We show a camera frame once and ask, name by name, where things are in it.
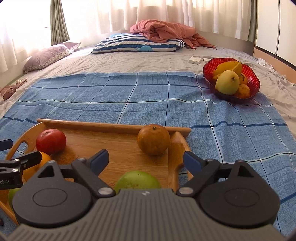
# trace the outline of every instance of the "white box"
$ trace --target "white box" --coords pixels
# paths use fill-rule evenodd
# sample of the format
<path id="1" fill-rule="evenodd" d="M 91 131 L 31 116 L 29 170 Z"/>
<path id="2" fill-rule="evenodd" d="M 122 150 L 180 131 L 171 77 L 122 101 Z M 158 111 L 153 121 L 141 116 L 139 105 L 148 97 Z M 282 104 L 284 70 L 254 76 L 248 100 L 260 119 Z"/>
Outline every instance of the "white box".
<path id="1" fill-rule="evenodd" d="M 203 61 L 204 61 L 205 63 L 209 62 L 210 60 L 211 60 L 211 58 L 203 58 Z"/>
<path id="2" fill-rule="evenodd" d="M 196 56 L 192 56 L 189 59 L 189 63 L 192 63 L 192 64 L 199 64 L 201 61 L 202 61 L 202 59 L 199 57 L 196 57 Z"/>

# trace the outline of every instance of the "wooden tray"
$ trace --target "wooden tray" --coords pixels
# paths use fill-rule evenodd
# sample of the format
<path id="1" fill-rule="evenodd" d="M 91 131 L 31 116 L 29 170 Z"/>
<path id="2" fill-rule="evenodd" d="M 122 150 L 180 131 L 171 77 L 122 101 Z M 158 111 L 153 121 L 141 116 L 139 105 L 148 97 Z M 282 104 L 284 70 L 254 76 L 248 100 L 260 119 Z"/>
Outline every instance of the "wooden tray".
<path id="1" fill-rule="evenodd" d="M 38 119 L 38 122 L 14 144 L 6 156 L 7 160 L 12 159 L 21 143 L 28 145 L 25 153 L 36 150 L 37 136 L 46 129 L 55 128 L 64 132 L 67 138 L 65 150 L 51 155 L 59 164 L 69 164 L 81 157 L 89 158 L 101 149 L 107 149 L 109 164 L 99 177 L 111 187 L 115 186 L 124 173 L 141 170 L 156 177 L 163 188 L 172 188 L 174 191 L 178 189 L 183 153 L 190 150 L 185 140 L 190 128 L 167 126 L 171 147 L 164 154 L 151 157 L 144 154 L 137 145 L 137 135 L 143 126 L 47 119 Z M 8 190 L 0 191 L 0 207 L 17 223 L 7 204 L 7 194 Z"/>

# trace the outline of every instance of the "pink comforter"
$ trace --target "pink comforter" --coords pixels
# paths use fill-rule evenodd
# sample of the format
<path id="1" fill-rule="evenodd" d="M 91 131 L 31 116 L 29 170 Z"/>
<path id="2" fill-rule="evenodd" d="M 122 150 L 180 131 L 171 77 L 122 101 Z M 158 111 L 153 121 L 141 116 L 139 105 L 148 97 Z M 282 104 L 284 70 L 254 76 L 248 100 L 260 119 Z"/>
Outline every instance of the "pink comforter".
<path id="1" fill-rule="evenodd" d="M 189 47 L 213 48 L 208 40 L 199 35 L 195 28 L 180 23 L 159 20 L 142 20 L 131 26 L 131 33 L 139 33 L 156 43 L 166 43 L 169 39 L 182 39 Z"/>

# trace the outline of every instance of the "pink fabric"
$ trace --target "pink fabric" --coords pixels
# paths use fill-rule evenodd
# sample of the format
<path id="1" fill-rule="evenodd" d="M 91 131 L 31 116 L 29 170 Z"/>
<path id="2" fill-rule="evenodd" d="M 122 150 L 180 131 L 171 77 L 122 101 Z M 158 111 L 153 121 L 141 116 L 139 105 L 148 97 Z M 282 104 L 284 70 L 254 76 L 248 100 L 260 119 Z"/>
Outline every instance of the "pink fabric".
<path id="1" fill-rule="evenodd" d="M 16 89 L 21 87 L 25 82 L 27 81 L 27 78 L 18 80 L 15 85 L 8 85 L 5 86 L 3 89 L 0 90 L 0 95 L 2 96 L 3 100 L 7 100 L 10 98 L 15 92 Z"/>
<path id="2" fill-rule="evenodd" d="M 142 20 L 131 26 L 130 32 L 144 35 L 156 43 L 166 43 L 169 39 L 182 39 L 189 47 L 204 46 L 213 48 L 208 40 L 199 35 L 195 28 L 180 23 L 159 20 Z"/>

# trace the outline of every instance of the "striped pillow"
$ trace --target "striped pillow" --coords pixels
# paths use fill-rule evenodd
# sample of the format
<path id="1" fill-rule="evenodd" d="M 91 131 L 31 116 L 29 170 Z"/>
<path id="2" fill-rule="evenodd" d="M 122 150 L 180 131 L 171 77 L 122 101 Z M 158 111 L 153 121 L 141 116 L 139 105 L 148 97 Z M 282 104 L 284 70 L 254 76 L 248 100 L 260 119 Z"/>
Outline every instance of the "striped pillow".
<path id="1" fill-rule="evenodd" d="M 185 46 L 180 39 L 171 39 L 166 43 L 155 43 L 140 34 L 114 34 L 97 44 L 92 53 L 116 51 L 175 52 Z"/>

